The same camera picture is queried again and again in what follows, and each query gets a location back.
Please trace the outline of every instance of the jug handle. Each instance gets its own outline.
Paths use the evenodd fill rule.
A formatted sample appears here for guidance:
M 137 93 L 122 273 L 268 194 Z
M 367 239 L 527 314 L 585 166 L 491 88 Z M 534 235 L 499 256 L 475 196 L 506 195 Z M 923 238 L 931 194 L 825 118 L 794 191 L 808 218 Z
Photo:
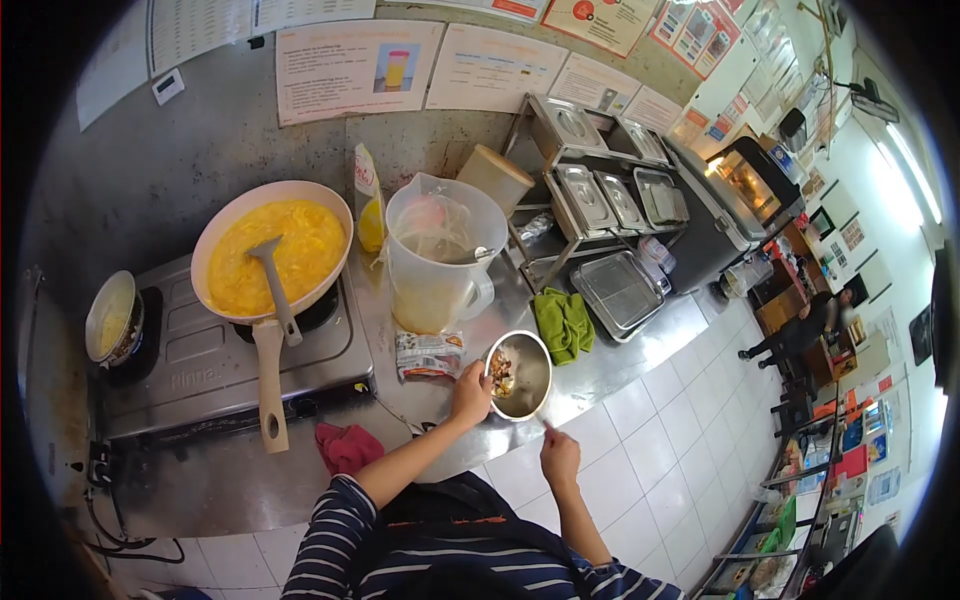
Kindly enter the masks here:
M 484 308 L 487 308 L 493 302 L 493 281 L 487 275 L 487 272 L 483 269 L 474 269 L 470 276 L 473 279 L 473 286 L 477 289 L 477 294 L 469 304 L 460 310 L 460 314 L 457 316 L 460 321 L 468 321 L 478 316 Z

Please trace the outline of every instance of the kitchen counter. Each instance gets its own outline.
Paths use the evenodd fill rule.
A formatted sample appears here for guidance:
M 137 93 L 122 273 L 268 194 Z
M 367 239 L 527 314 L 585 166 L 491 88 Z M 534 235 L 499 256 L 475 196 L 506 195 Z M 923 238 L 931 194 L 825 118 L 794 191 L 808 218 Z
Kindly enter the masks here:
M 467 361 L 479 358 L 511 329 L 537 331 L 530 289 L 504 256 L 495 258 L 489 269 L 495 300 L 479 317 L 461 323 Z M 128 457 L 126 473 L 130 476 L 118 482 L 116 497 L 129 535 L 222 536 L 302 523 L 329 482 L 313 442 L 318 421 L 359 424 L 389 451 L 411 439 L 414 429 L 407 423 L 421 427 L 422 423 L 439 423 L 448 415 L 451 379 L 399 381 L 390 285 L 384 266 L 375 259 L 375 254 L 354 244 L 348 277 L 360 312 L 359 324 L 354 322 L 354 326 L 362 328 L 371 349 L 376 398 L 363 395 L 349 405 L 331 406 L 317 416 L 291 421 L 287 452 L 267 454 L 259 429 L 251 428 L 178 447 L 145 448 Z M 566 277 L 562 273 L 554 285 L 564 288 L 563 282 Z M 695 296 L 668 297 L 660 312 L 628 344 L 619 345 L 598 330 L 591 352 L 554 369 L 553 386 L 540 416 L 561 426 L 690 342 L 707 328 L 713 314 L 703 299 L 701 310 Z M 477 467 L 542 433 L 543 426 L 536 419 L 510 422 L 490 415 L 431 465 L 420 481 L 439 481 Z M 95 507 L 107 528 L 116 531 L 109 498 L 98 494 Z

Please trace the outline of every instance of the yellow package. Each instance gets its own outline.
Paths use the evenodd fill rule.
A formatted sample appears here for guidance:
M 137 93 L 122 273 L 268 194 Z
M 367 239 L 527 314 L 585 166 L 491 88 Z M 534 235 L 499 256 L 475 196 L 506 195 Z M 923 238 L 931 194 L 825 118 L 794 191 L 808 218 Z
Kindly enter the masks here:
M 373 169 L 373 157 L 363 144 L 357 144 L 353 162 L 354 214 L 357 215 L 357 238 L 367 252 L 383 248 L 384 228 L 383 194 L 380 179 Z

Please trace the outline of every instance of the green towel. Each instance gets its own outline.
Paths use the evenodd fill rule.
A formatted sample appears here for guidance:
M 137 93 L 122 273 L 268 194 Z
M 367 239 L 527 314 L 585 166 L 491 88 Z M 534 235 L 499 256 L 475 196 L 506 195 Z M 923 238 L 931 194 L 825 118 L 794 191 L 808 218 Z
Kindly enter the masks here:
M 548 287 L 534 296 L 534 314 L 554 365 L 572 363 L 580 350 L 593 348 L 593 322 L 580 294 L 570 296 Z

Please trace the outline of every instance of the gas stove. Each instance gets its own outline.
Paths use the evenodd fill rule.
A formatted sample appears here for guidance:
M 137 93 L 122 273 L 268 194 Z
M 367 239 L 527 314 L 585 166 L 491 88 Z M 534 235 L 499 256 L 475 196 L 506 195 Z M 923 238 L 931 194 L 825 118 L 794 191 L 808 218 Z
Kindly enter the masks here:
M 107 439 L 216 429 L 218 422 L 257 409 L 252 330 L 214 315 L 197 300 L 190 257 L 136 278 L 144 303 L 143 337 L 125 363 L 100 370 Z M 317 396 L 332 400 L 372 391 L 373 360 L 347 267 L 297 323 L 303 341 L 292 348 L 284 344 L 280 352 L 280 388 L 288 409 L 295 398 L 319 391 L 324 393 L 313 395 L 314 402 L 322 401 Z

